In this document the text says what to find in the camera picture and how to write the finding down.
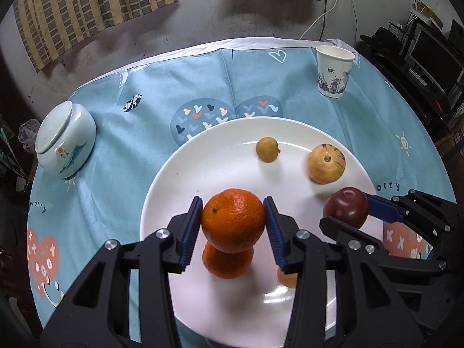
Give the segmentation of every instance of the tablecloth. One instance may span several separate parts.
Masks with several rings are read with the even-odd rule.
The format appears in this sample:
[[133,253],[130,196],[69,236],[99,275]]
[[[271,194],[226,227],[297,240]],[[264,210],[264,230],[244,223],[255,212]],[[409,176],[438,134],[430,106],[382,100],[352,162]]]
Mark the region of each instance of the tablecloth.
[[[230,43],[134,64],[71,95],[92,114],[97,139],[73,177],[55,179],[39,166],[33,182],[27,257],[44,325],[107,239],[138,241],[145,195],[169,156],[194,135],[231,119],[280,116],[307,123],[349,149],[379,195],[391,198],[414,188],[455,201],[424,127],[367,60],[360,58],[353,65],[345,95],[330,99],[317,91],[314,43],[273,38]],[[423,258],[430,250],[402,224],[387,225],[384,234],[386,247],[395,255]],[[140,338],[137,287],[133,275],[134,340]],[[181,323],[178,328],[184,347],[214,345]]]

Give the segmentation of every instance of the white plate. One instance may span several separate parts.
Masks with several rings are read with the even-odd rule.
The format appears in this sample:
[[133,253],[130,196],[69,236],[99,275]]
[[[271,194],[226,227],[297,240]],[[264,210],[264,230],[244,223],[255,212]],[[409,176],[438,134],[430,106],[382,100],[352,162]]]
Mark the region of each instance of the white plate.
[[[264,163],[255,152],[265,136],[279,142],[276,161]],[[317,145],[337,146],[346,158],[342,177],[321,186],[306,175],[308,153]],[[172,216],[187,212],[194,196],[203,203],[227,188],[241,188],[261,200],[274,198],[280,213],[301,228],[331,242],[319,229],[326,199],[342,187],[375,194],[359,161],[342,144],[316,128],[289,119],[255,117],[219,124],[181,146],[156,175],[142,210],[140,239],[166,227]],[[382,222],[368,217],[362,231],[382,239]],[[232,347],[281,347],[287,333],[293,290],[279,285],[266,231],[255,245],[245,274],[221,280],[203,266],[206,239],[200,229],[192,263],[182,275],[169,275],[174,313],[193,331]],[[336,323],[333,273],[328,272],[326,328]]]

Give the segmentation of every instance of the silver screw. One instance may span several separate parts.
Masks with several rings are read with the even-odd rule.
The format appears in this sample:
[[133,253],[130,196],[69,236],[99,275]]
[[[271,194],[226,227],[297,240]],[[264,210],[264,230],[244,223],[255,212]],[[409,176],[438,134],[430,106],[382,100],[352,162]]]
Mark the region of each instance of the silver screw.
[[108,241],[105,242],[106,250],[113,250],[116,247],[117,247],[117,241],[115,239],[108,239]]
[[296,232],[296,236],[300,239],[308,239],[310,236],[310,233],[307,230],[298,230]]
[[371,244],[368,244],[366,247],[365,247],[366,251],[368,254],[372,254],[374,251],[375,251],[375,247],[372,246]]
[[348,242],[348,247],[351,248],[351,250],[356,251],[361,248],[361,243],[359,243],[359,241],[352,239],[351,241]]
[[169,237],[171,232],[168,229],[159,229],[156,231],[155,234],[159,239],[166,239],[167,237]]

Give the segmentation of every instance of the jar lid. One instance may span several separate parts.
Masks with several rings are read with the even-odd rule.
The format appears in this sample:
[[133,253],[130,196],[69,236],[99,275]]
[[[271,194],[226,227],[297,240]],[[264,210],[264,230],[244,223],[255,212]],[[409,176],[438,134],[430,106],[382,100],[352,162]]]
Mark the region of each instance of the jar lid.
[[63,133],[71,117],[73,105],[71,101],[60,103],[43,120],[37,132],[35,151],[43,154],[52,147]]

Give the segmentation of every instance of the paper cup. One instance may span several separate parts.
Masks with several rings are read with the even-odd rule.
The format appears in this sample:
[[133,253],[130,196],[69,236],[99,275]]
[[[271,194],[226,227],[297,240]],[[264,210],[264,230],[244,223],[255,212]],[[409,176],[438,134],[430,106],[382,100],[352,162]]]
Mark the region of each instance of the paper cup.
[[342,97],[355,58],[353,52],[335,46],[317,46],[319,91],[331,97]]

